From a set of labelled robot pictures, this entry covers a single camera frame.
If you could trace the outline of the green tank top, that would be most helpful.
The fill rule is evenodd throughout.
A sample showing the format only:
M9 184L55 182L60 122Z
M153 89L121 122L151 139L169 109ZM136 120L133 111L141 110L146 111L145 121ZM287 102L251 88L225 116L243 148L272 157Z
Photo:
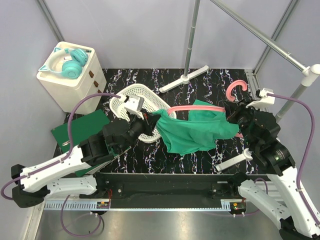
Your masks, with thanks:
M172 118L164 109L153 114L160 116L156 129L167 152L181 156L212 150L216 140L231 139L240 131L237 124L227 122L225 113L219 111L189 110L187 120Z

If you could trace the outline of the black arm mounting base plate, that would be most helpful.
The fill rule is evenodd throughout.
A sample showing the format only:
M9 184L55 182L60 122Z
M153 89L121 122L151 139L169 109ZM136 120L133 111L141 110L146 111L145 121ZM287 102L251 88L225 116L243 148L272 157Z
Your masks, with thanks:
M82 199L111 198L111 208L169 210L213 209L220 200L242 198L228 181L216 174L97 173L98 190Z

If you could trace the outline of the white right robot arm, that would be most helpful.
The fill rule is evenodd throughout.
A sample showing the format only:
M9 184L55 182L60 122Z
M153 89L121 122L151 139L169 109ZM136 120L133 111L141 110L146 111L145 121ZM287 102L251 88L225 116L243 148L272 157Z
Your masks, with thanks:
M251 151L253 161L271 180L283 199L280 204L262 191L245 173L228 180L227 192L252 202L278 228L284 240L318 240L320 215L298 187L298 169L289 150L277 139L281 127L272 113L256 110L247 102L224 102L226 120L237 124Z

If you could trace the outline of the pink plastic hanger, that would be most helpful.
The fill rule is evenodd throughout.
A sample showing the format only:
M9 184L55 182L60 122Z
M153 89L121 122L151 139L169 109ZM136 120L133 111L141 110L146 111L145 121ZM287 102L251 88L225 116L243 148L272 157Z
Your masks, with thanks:
M232 96L232 91L236 86L241 86L241 89L243 91L248 90L248 85L244 80L236 80L233 83L231 83L228 88L226 89L226 98L227 100L233 102L235 100L235 97ZM173 106L167 110L167 114L170 115L173 112L179 112L179 111L213 111L213 112L225 112L224 107L219 106L209 106L209 105L180 105L180 106Z

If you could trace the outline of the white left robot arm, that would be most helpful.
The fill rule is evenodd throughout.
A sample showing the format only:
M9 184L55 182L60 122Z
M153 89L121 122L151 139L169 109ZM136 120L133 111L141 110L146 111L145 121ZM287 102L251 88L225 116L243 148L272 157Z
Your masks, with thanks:
M68 195L103 198L108 185L97 173L86 173L83 177L69 175L112 162L127 152L140 135L151 136L160 115L143 111L142 118L136 115L129 118L111 121L97 134L51 160L32 167L12 166L11 177L16 184L11 191L13 201L20 208L29 208Z

